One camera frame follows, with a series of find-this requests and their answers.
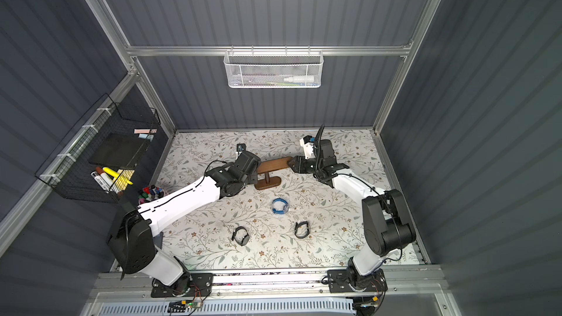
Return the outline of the wooden T-bar watch stand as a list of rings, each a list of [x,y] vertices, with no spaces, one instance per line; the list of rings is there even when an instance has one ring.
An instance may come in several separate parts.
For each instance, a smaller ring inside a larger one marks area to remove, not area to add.
[[[256,190],[267,190],[278,187],[282,183],[279,176],[271,176],[271,172],[284,170],[289,168],[289,162],[292,157],[284,157],[279,159],[272,159],[262,162],[256,171],[257,181],[254,184]]]

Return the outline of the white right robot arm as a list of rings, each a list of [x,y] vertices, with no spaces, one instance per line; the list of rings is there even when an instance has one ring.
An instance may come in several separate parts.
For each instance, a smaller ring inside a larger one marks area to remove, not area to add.
[[[324,126],[315,136],[303,137],[304,154],[288,165],[296,174],[311,174],[320,183],[344,193],[361,206],[366,244],[348,261],[346,281],[354,291],[376,285],[379,270],[387,261],[398,261],[403,250],[417,239],[413,218],[399,190],[383,190],[337,161],[332,142],[323,139]]]

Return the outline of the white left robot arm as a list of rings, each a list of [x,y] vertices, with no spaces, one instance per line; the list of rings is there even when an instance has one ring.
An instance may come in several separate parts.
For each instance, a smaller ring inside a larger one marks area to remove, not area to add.
[[[190,272],[176,257],[157,247],[154,238],[178,219],[215,201],[238,195],[257,174],[261,159],[249,151],[233,162],[207,165],[202,177],[165,197],[133,206],[120,203],[107,245],[122,268],[121,274],[142,273],[167,287],[174,296],[192,285]]]

